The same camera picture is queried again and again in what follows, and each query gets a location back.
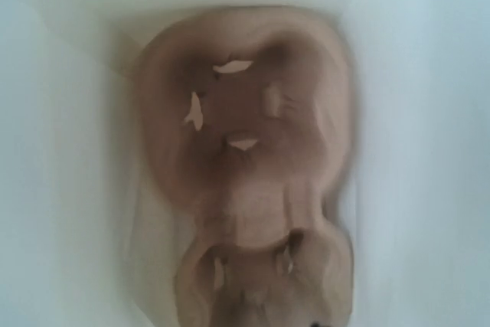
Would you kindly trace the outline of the brown cardboard cup carrier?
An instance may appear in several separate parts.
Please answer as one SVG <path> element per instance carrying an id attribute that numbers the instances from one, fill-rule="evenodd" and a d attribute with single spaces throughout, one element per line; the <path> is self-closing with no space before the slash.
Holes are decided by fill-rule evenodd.
<path id="1" fill-rule="evenodd" d="M 132 77 L 150 175 L 193 224 L 182 326 L 345 326 L 353 255 L 335 199 L 351 160 L 345 45 L 315 11 L 236 6 L 160 31 Z"/>

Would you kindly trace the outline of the cream paper bag with handles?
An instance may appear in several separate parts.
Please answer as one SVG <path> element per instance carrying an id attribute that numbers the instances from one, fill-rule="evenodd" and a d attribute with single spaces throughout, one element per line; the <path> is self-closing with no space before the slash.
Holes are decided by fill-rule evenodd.
<path id="1" fill-rule="evenodd" d="M 127 73 L 168 23 L 238 4 L 324 11 L 352 52 L 351 325 L 487 326 L 489 0 L 1 0 L 1 324 L 148 325 Z"/>

